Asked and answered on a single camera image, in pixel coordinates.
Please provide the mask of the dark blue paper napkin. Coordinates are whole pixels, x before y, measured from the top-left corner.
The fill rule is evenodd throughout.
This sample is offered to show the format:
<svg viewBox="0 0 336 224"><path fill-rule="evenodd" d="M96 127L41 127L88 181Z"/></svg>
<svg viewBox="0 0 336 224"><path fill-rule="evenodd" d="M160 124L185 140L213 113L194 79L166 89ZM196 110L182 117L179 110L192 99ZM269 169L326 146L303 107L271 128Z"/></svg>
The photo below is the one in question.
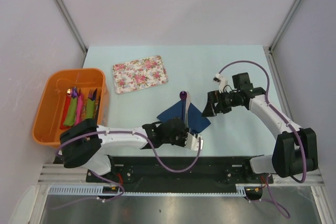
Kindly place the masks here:
<svg viewBox="0 0 336 224"><path fill-rule="evenodd" d="M179 101L163 111L156 118L161 122L166 122L172 118L182 118L182 106L183 101ZM202 117L202 113L200 110L194 106L194 104L190 104L188 109L188 127L194 133L200 133L204 131L211 124L208 118Z"/></svg>

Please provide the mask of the purple metal spoon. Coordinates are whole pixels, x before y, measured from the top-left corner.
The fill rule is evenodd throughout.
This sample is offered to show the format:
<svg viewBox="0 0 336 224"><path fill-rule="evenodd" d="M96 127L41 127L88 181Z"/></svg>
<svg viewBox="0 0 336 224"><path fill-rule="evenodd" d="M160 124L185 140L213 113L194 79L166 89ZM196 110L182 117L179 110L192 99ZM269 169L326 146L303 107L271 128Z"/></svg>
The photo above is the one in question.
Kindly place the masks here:
<svg viewBox="0 0 336 224"><path fill-rule="evenodd" d="M180 92L180 99L182 103L182 113L181 113L181 119L184 121L185 120L185 102L187 99L187 92L186 91L181 91Z"/></svg>

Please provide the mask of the silver table knife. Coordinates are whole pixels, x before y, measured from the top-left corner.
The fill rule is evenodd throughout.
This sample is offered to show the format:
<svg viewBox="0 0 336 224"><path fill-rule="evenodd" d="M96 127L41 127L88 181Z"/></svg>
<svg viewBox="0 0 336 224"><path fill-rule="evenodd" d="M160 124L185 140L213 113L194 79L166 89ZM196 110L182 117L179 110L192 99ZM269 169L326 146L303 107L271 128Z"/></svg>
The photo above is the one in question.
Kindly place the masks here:
<svg viewBox="0 0 336 224"><path fill-rule="evenodd" d="M186 91L186 99L185 99L185 125L188 127L188 110L191 104L191 96L189 92Z"/></svg>

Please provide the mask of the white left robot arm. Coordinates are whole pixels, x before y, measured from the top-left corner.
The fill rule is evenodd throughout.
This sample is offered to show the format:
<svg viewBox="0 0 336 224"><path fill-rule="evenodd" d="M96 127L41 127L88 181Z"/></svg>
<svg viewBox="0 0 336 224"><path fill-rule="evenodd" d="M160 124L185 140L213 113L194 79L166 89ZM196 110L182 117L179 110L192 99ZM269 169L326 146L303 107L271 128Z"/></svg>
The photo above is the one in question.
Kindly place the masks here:
<svg viewBox="0 0 336 224"><path fill-rule="evenodd" d="M200 153L203 139L199 134L191 132L180 118L131 129L106 127L97 125L94 119L85 119L60 135L60 146L56 153L62 158L64 168L84 167L103 181L110 182L116 175L116 169L110 161L115 148L156 151L164 144Z"/></svg>

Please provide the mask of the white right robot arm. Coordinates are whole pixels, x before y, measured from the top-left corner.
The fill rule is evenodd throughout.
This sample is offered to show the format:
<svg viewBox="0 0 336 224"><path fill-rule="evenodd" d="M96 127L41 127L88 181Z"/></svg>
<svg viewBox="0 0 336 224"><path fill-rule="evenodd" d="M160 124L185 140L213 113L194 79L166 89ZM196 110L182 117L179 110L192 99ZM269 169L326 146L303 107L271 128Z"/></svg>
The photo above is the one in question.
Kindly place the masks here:
<svg viewBox="0 0 336 224"><path fill-rule="evenodd" d="M203 117L225 114L233 107L244 106L257 116L274 136L276 143L272 155L249 159L242 169L243 179L254 183L261 174L277 174L281 178L294 177L318 168L317 136L313 129L302 128L278 111L268 100L266 90L254 87L248 73L232 77L234 88L228 90L228 81L219 73L214 81L218 90L207 94Z"/></svg>

